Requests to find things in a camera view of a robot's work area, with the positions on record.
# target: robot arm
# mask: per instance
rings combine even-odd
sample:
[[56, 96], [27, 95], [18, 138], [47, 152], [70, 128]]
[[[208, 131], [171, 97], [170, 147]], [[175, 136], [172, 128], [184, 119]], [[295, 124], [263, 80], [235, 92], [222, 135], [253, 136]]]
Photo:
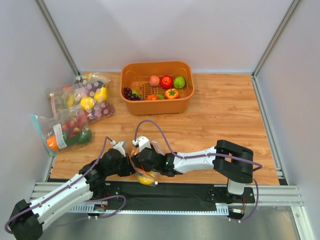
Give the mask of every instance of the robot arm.
[[[216, 146], [203, 151], [190, 153], [157, 153], [145, 136], [140, 136], [133, 145], [139, 148], [138, 154], [131, 159], [143, 169], [155, 171], [162, 175], [173, 177], [194, 170], [214, 169], [228, 178], [227, 190], [234, 195], [242, 195], [245, 185], [252, 183], [254, 153], [252, 150], [234, 144], [226, 140], [217, 141]], [[248, 162], [231, 160], [227, 161], [225, 156], [241, 158]]]
[[125, 143], [119, 142], [109, 149], [99, 162], [85, 175], [95, 160], [85, 165], [68, 182], [47, 195], [27, 203], [19, 201], [12, 211], [11, 217], [27, 211], [9, 223], [9, 227], [17, 240], [37, 240], [56, 219], [74, 206], [90, 199], [100, 199], [105, 193], [105, 179], [118, 174], [121, 177], [132, 175], [135, 171], [125, 152]]

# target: bunch of grapes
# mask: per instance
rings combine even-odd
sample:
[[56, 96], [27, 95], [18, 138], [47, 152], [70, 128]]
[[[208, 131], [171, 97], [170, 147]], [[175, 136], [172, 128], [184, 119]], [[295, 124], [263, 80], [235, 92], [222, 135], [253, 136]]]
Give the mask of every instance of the bunch of grapes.
[[132, 90], [130, 87], [124, 88], [124, 98], [131, 101], [141, 101], [143, 98], [139, 97], [137, 94], [132, 94]]

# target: gray floor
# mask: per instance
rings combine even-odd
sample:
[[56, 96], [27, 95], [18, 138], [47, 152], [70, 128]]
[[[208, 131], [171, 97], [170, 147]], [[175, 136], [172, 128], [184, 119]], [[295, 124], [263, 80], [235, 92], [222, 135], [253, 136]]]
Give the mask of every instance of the gray floor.
[[[83, 217], [67, 213], [55, 224]], [[101, 220], [86, 220], [49, 228], [41, 240], [299, 240], [290, 207], [259, 207], [244, 223], [224, 216], [118, 214]]]

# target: orange tomato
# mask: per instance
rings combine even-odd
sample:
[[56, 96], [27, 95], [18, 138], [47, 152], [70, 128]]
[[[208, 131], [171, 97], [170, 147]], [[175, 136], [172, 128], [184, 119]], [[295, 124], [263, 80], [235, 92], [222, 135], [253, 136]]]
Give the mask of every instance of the orange tomato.
[[158, 100], [158, 99], [160, 98], [157, 95], [151, 94], [151, 95], [148, 95], [145, 100]]
[[46, 145], [53, 151], [59, 151], [56, 136], [51, 136], [46, 140]]
[[175, 88], [170, 88], [164, 93], [165, 99], [177, 99], [179, 97], [179, 93]]

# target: peach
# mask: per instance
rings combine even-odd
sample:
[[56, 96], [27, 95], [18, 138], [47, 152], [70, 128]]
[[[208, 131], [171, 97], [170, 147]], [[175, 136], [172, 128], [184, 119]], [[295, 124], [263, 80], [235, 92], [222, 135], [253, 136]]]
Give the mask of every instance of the peach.
[[151, 87], [156, 87], [160, 83], [160, 78], [158, 76], [156, 76], [156, 75], [152, 75], [150, 77], [149, 82], [150, 82]]

